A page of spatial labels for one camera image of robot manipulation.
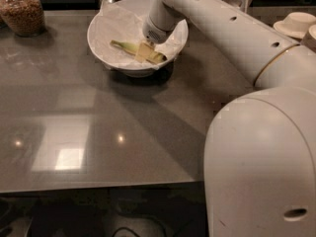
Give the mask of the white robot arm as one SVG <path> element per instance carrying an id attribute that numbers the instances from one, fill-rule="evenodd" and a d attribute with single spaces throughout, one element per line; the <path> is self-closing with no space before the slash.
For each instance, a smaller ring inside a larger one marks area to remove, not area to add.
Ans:
<path id="1" fill-rule="evenodd" d="M 256 89 L 207 133 L 209 237 L 316 237 L 314 52 L 221 0 L 154 0 L 143 34 L 163 43 L 184 18 Z"/>

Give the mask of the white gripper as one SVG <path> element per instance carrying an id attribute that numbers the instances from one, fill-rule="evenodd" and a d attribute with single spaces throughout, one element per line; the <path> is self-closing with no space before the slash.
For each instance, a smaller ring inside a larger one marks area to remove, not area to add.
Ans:
<path id="1" fill-rule="evenodd" d="M 164 43 L 181 20 L 182 15 L 179 12 L 164 4 L 162 0 L 153 0 L 143 24 L 143 35 L 153 43 Z M 134 59 L 138 62 L 147 59 L 151 63 L 159 64 L 164 61 L 164 54 L 155 51 L 152 44 L 142 42 Z"/>

